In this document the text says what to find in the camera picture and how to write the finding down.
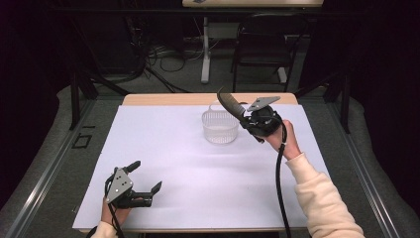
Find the white sleeve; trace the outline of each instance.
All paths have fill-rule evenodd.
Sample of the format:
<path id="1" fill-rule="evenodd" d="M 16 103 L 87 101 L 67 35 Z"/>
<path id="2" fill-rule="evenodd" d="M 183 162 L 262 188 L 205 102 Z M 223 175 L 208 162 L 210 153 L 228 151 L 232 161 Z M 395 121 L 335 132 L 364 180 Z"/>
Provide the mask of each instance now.
<path id="1" fill-rule="evenodd" d="M 117 238 L 117 231 L 112 225 L 99 221 L 96 232 L 91 238 Z"/>
<path id="2" fill-rule="evenodd" d="M 304 153 L 286 164 L 296 179 L 297 199 L 313 238 L 365 237 L 331 179 L 317 172 Z"/>

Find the desk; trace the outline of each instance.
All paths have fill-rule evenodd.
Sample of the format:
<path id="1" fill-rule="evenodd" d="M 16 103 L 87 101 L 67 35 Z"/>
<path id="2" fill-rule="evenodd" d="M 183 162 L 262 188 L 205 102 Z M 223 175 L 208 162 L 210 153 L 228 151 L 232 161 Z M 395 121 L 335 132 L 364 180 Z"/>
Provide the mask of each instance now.
<path id="1" fill-rule="evenodd" d="M 189 8 L 317 8 L 321 7 L 324 0 L 206 0 L 196 3 L 193 0 L 183 0 L 182 6 Z M 210 77 L 210 51 L 209 51 L 209 22 L 204 17 L 203 24 L 204 59 L 201 72 L 201 82 L 208 83 Z M 285 81 L 285 72 L 282 68 L 279 72 L 281 81 Z"/>
<path id="2" fill-rule="evenodd" d="M 328 174 L 306 115 L 291 93 L 235 93 L 238 101 L 279 95 L 271 106 L 295 123 L 301 149 L 314 167 Z M 130 174 L 135 191 L 147 191 L 162 180 L 152 207 L 136 208 L 125 222 L 129 232 L 228 232 L 282 230 L 275 192 L 276 152 L 240 128 L 237 139 L 213 145 L 203 136 L 201 114 L 215 93 L 136 94 L 126 96 L 114 119 L 74 229 L 95 226 L 100 217 L 105 179 L 115 167 L 140 160 Z M 281 169 L 289 224 L 304 228 L 295 181 Z"/>

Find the ribbed container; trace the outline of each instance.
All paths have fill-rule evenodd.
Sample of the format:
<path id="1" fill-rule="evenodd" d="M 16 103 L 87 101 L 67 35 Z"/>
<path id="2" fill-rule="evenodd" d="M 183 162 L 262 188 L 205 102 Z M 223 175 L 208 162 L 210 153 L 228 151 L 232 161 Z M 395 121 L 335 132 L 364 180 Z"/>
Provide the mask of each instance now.
<path id="1" fill-rule="evenodd" d="M 238 136 L 239 121 L 226 110 L 213 110 L 214 101 L 202 115 L 204 137 L 214 144 L 227 144 Z"/>

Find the table leg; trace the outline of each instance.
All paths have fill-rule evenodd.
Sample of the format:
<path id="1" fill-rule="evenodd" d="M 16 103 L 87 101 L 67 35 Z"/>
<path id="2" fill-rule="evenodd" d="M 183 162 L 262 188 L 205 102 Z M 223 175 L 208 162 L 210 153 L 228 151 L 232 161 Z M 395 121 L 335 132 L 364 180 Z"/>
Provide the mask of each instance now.
<path id="1" fill-rule="evenodd" d="M 210 75 L 210 52 L 209 52 L 209 34 L 208 34 L 208 19 L 204 17 L 204 59 L 203 59 L 203 69 L 201 71 L 201 83 L 209 82 Z"/>

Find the clear plastic container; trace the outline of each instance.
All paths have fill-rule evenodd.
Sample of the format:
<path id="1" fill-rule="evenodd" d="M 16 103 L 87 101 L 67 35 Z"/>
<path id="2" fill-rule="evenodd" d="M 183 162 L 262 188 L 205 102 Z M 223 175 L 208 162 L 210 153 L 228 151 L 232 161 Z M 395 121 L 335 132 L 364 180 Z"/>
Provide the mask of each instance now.
<path id="1" fill-rule="evenodd" d="M 238 136 L 239 121 L 226 110 L 214 110 L 214 101 L 202 115 L 204 137 L 214 144 L 227 144 Z"/>

